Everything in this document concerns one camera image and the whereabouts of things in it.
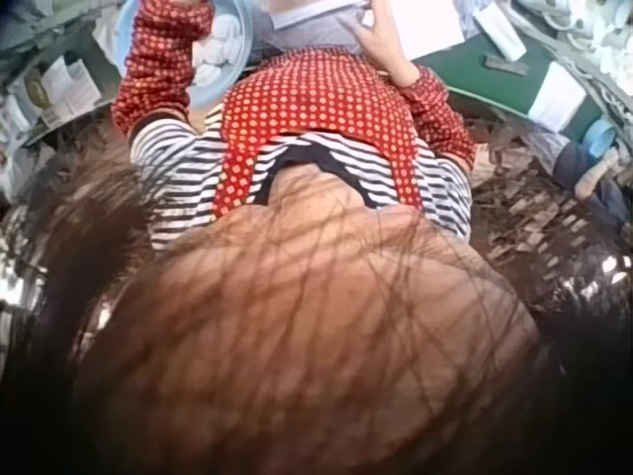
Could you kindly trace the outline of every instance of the green table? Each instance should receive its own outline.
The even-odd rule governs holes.
[[[486,35],[477,35],[456,47],[421,57],[415,62],[433,69],[453,92],[526,117],[554,56],[536,40],[525,35],[521,35],[521,39],[527,54],[520,62],[529,66],[527,76],[485,68],[485,54],[500,55]],[[574,142],[581,142],[590,125],[601,117],[602,111],[587,95],[563,130],[563,135]]]

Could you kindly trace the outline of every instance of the bowl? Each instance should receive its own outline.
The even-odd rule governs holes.
[[[132,48],[132,31],[138,2],[139,0],[128,0],[126,2],[121,9],[115,31],[115,62],[122,76],[126,74],[126,57]],[[235,83],[246,67],[253,44],[252,2],[250,0],[215,0],[213,3],[216,7],[216,16],[230,13],[237,17],[241,32],[244,34],[244,46],[235,64],[226,63],[223,65],[222,75],[212,85],[206,87],[192,85],[187,88],[191,109],[202,109],[220,100],[223,93]]]
[[[606,119],[599,119],[589,127],[585,134],[583,148],[593,158],[600,159],[613,145],[615,136],[615,126]]]

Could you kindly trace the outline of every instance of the black and white striped shirt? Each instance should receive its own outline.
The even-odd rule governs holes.
[[[159,119],[141,129],[133,140],[132,162],[140,168],[141,181],[155,183],[159,177],[159,186],[146,190],[159,198],[157,218],[150,230],[155,249],[163,249],[191,228],[211,223],[226,152],[220,135],[222,110],[221,104],[209,113],[202,135],[175,119]],[[316,156],[312,162],[354,186],[368,207],[380,209],[399,203],[387,160],[373,146],[331,132],[283,135],[263,146],[246,203],[265,204],[267,184],[279,162],[297,150],[301,153],[295,156]],[[467,241],[472,196],[464,172],[450,159],[436,157],[420,139],[414,169],[424,216]]]

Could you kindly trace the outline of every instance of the red polka dot apron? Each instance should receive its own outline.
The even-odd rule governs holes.
[[[370,143],[390,163],[399,201],[421,210],[407,103],[376,70],[342,49],[304,49],[272,59],[225,97],[228,147],[213,220],[245,202],[259,149],[287,132],[328,130]]]

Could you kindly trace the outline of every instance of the red sleeve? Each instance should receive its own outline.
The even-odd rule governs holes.
[[[418,66],[419,79],[400,89],[413,116],[415,129],[438,154],[455,155],[473,169],[475,144],[471,141],[462,117],[448,105],[448,90],[431,70]]]
[[[185,121],[194,77],[191,50],[211,31],[210,2],[185,5],[169,0],[141,0],[136,12],[128,72],[112,107],[115,125],[128,135],[153,112]]]

